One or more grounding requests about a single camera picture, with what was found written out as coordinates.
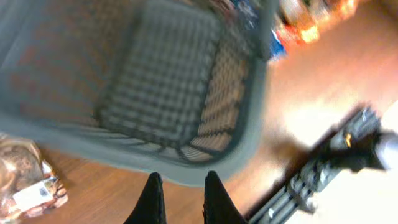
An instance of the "label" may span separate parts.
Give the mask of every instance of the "label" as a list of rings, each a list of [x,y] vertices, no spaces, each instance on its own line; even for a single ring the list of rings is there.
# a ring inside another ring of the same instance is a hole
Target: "label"
[[[46,180],[43,180],[39,183],[31,185],[30,187],[27,187],[12,196],[17,204],[17,207],[22,212],[53,200],[53,195],[44,185],[45,181]]]

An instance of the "gray plastic basket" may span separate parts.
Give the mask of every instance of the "gray plastic basket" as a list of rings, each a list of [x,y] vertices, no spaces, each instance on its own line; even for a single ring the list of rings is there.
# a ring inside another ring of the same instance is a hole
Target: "gray plastic basket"
[[[254,154],[271,1],[254,37],[204,1],[28,2],[0,4],[1,131],[185,185]]]

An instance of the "plastic bag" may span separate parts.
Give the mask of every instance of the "plastic bag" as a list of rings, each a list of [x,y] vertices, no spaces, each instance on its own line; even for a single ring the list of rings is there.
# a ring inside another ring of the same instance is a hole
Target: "plastic bag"
[[[0,223],[58,208],[67,191],[32,141],[0,136]]]

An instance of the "wooden floor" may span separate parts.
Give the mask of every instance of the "wooden floor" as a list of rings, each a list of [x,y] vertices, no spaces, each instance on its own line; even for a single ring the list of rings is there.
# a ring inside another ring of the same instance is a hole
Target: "wooden floor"
[[[383,113],[398,100],[397,83],[398,22],[377,2],[363,4],[354,18],[273,65],[262,146],[225,183],[239,211],[247,213],[266,197],[356,105],[371,103]],[[26,223],[122,223],[148,177],[56,151],[44,153],[68,187],[70,201]],[[165,182],[164,192],[168,223],[203,223],[203,189]]]

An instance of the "basket mesh bottom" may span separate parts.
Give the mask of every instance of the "basket mesh bottom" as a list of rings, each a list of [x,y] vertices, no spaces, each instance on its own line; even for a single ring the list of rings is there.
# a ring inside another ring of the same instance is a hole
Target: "basket mesh bottom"
[[[161,146],[197,134],[221,27],[212,14],[148,1],[99,109],[101,126]]]

